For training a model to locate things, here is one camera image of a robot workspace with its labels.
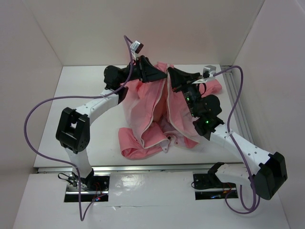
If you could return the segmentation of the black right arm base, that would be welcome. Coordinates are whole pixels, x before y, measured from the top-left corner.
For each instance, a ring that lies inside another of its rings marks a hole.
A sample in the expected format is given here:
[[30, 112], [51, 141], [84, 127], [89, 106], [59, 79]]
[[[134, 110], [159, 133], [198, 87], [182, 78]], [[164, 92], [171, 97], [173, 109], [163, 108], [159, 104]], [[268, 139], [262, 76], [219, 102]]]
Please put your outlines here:
[[213, 165], [206, 173], [193, 174], [191, 187], [194, 189], [195, 200], [214, 200], [228, 198], [238, 198], [236, 184], [223, 183], [216, 176], [220, 166], [224, 165], [218, 162]]

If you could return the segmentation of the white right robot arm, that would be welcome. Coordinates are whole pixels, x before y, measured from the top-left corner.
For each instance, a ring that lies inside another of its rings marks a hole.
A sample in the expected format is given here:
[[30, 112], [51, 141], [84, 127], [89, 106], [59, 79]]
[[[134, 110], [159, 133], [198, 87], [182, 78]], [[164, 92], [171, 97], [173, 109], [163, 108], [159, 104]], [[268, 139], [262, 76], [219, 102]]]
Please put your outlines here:
[[218, 115], [222, 112], [220, 100], [210, 94], [202, 96], [199, 85], [206, 85], [215, 80], [218, 74], [215, 67], [206, 66], [204, 72], [186, 73], [176, 68], [168, 69], [172, 90], [182, 93], [193, 121], [196, 132], [241, 159], [244, 167], [234, 167], [219, 162], [208, 175], [208, 182], [213, 187], [222, 183], [235, 183], [250, 187], [262, 199], [270, 200], [287, 180], [285, 157], [279, 152], [269, 153], [238, 135], [228, 123]]

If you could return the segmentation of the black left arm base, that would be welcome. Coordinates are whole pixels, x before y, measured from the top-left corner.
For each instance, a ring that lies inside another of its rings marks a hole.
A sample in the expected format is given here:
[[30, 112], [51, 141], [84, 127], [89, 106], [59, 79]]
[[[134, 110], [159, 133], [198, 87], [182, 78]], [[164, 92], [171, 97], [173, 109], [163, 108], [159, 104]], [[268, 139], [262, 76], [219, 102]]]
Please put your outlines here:
[[[64, 202], [78, 202], [79, 182], [72, 174], [59, 173], [58, 179], [66, 182]], [[93, 176], [87, 184], [81, 183], [81, 202], [108, 202], [110, 175]]]

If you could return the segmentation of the pink zip-up jacket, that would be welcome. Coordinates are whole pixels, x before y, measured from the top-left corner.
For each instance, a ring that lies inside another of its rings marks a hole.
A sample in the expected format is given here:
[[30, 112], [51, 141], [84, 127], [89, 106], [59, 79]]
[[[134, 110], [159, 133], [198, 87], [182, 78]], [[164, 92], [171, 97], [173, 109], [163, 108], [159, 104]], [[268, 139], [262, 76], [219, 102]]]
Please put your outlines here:
[[193, 126], [193, 118], [181, 92], [172, 91], [170, 76], [151, 83], [133, 80], [122, 102], [128, 127], [119, 129], [122, 156], [140, 160], [170, 145], [192, 149], [201, 137]]

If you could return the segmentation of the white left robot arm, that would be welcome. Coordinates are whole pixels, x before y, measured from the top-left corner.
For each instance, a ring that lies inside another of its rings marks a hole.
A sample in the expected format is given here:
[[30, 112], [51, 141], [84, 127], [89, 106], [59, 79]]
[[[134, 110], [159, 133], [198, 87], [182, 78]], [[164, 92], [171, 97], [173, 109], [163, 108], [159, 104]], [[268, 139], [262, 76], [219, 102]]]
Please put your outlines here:
[[159, 81], [167, 77], [166, 70], [165, 64], [152, 65], [143, 55], [131, 61], [125, 68], [109, 65], [104, 70], [105, 89], [97, 98], [75, 109], [63, 109], [55, 137], [65, 148], [70, 162], [76, 166], [72, 175], [81, 189], [89, 190], [94, 185], [94, 171], [86, 151], [91, 124], [125, 99], [128, 92], [125, 82]]

